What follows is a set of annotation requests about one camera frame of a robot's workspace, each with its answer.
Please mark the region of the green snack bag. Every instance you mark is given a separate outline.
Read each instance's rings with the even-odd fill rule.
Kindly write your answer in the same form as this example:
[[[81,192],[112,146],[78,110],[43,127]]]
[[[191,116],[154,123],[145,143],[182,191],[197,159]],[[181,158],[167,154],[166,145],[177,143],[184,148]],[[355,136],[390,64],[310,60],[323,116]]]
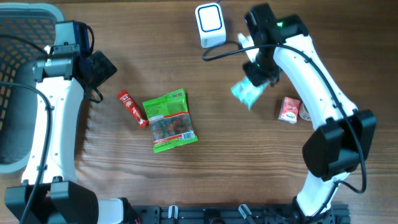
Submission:
[[[190,119],[183,88],[143,102],[154,137],[154,152],[160,153],[198,140]]]

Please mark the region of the red Nescafe coffee stick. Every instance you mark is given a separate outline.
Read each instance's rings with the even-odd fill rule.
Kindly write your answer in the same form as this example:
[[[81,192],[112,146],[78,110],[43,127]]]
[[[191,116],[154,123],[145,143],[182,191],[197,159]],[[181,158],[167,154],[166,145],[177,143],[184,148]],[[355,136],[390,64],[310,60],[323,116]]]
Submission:
[[[133,115],[133,117],[136,119],[136,121],[139,124],[139,127],[142,129],[146,127],[149,122],[148,120],[144,119],[142,117],[141,111],[139,108],[136,106],[134,100],[132,97],[129,95],[129,93],[126,90],[121,91],[118,94],[119,100],[123,103],[125,108]]]

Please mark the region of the green lid jar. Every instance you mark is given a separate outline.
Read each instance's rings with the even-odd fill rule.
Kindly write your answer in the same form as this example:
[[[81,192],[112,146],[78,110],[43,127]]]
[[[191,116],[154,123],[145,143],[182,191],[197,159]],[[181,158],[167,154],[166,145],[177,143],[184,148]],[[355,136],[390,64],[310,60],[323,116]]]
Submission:
[[[302,119],[304,119],[306,121],[311,121],[310,113],[308,112],[308,110],[307,110],[307,108],[306,108],[304,103],[300,104],[300,108],[299,108],[298,114],[299,114],[299,116]]]

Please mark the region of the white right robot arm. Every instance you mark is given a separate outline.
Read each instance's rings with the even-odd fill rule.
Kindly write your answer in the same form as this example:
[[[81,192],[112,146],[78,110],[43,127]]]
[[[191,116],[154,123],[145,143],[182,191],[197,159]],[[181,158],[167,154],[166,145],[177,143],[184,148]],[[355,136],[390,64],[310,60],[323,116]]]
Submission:
[[[338,88],[298,15],[278,19],[268,4],[260,4],[244,20],[255,51],[243,66],[249,81],[274,85],[286,74],[310,114],[314,132],[302,148],[308,175],[294,198],[291,219],[317,222],[330,211],[347,176],[366,170],[376,118],[369,110],[360,111]]]

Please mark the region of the small orange box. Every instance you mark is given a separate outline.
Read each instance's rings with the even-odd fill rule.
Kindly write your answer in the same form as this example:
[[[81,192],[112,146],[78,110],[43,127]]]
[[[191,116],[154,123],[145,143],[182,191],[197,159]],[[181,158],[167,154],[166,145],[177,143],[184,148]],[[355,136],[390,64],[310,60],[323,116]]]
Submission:
[[[300,100],[296,100],[288,96],[284,97],[278,119],[295,124],[299,115],[300,104]]]

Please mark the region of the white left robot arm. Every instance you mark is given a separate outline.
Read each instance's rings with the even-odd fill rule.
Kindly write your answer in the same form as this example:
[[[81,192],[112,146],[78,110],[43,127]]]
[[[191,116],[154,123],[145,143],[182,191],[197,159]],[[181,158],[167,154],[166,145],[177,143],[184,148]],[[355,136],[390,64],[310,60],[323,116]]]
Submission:
[[[99,199],[78,184],[74,158],[83,97],[116,71],[101,51],[56,53],[34,62],[37,112],[29,160],[21,185],[5,194],[20,223],[126,223],[128,203]]]

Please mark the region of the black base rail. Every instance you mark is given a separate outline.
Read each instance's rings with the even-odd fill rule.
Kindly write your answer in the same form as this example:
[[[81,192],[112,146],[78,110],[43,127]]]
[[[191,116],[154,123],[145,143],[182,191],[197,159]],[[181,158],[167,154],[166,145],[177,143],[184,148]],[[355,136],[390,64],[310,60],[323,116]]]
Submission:
[[[142,224],[283,224],[325,223],[350,224],[347,205],[333,205],[319,217],[304,218],[299,210],[288,204],[249,206],[244,212],[239,207],[160,207],[133,206],[129,208],[128,223]]]

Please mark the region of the grey plastic basket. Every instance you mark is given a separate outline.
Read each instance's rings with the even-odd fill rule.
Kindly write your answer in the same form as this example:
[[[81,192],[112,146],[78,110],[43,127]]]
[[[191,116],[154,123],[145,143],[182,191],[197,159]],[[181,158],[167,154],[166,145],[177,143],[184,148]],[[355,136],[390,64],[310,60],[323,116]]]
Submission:
[[[1,81],[34,86],[32,66],[55,40],[55,24],[64,20],[47,3],[1,4]],[[29,160],[37,113],[37,95],[1,86],[1,173],[23,169]]]

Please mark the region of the light blue snack packet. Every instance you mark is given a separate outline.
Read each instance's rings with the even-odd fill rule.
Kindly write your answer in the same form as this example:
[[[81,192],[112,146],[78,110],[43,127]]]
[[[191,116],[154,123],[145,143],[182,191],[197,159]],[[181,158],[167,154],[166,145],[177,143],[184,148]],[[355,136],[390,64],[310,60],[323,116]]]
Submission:
[[[250,110],[268,85],[269,82],[265,82],[262,85],[254,86],[248,77],[244,77],[231,87],[231,92],[235,98],[246,105],[248,110]]]

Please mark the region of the white barcode scanner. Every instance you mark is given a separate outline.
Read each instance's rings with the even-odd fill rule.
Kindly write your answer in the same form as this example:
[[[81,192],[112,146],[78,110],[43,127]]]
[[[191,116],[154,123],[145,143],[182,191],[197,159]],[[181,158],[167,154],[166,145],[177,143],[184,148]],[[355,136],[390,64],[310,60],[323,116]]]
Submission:
[[[217,2],[199,5],[195,9],[195,16],[202,48],[208,49],[225,43],[223,13]]]

